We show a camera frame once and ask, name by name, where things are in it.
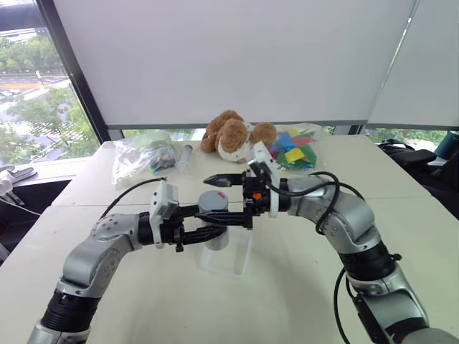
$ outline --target white roller blind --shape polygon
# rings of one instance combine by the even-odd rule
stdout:
[[[55,0],[109,125],[360,120],[413,0]]]
[[[422,0],[370,123],[459,126],[458,0]]]

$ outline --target clear plastic stand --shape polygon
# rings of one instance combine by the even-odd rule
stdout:
[[[231,226],[228,235],[229,242],[224,249],[214,251],[203,244],[198,250],[198,265],[215,274],[242,279],[252,252],[253,231]]]

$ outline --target white table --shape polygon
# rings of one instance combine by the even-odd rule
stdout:
[[[184,144],[194,146],[191,169],[178,173],[174,169],[164,171],[168,182],[179,187],[182,203],[194,203],[202,192],[215,189],[202,183],[207,176],[216,173],[240,173],[245,164],[238,165],[223,161],[217,153],[204,154],[199,142],[175,143],[181,151]],[[376,147],[367,137],[356,135],[335,135],[319,143],[319,167],[335,173],[340,181],[351,184],[366,198],[419,197],[429,193],[405,173],[392,159]],[[104,143],[95,153],[86,168],[80,172],[59,195],[55,206],[108,205],[125,188],[117,189],[111,184],[111,171],[115,149],[111,142]],[[282,173],[292,176],[293,173]],[[126,195],[119,204],[148,204],[155,185],[141,186]],[[240,187],[224,190],[232,201],[242,200]]]
[[[370,199],[377,225],[418,294],[431,326],[459,335],[458,223],[431,197]],[[104,206],[51,206],[0,267],[0,343],[25,343],[62,263]],[[117,206],[135,213],[147,206]],[[198,225],[187,222],[187,228]],[[88,343],[341,343],[332,310],[341,265],[305,219],[254,220],[243,280],[200,270],[199,245],[152,246],[121,262]],[[351,343],[369,343],[344,286],[339,308]]]

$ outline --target plastic bag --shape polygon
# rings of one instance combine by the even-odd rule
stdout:
[[[112,184],[119,185],[135,179],[140,173],[157,173],[176,162],[171,137],[162,130],[113,141],[115,161],[113,163]]]
[[[278,138],[269,147],[269,151],[280,169],[305,170],[316,167],[316,143],[329,135],[320,125],[300,123],[279,125],[277,129]]]

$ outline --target brown teddy bear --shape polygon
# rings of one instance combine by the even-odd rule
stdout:
[[[277,131],[272,123],[246,123],[234,110],[226,110],[206,128],[201,141],[205,153],[218,151],[228,161],[244,162],[249,149],[258,141],[269,147],[275,142]]]

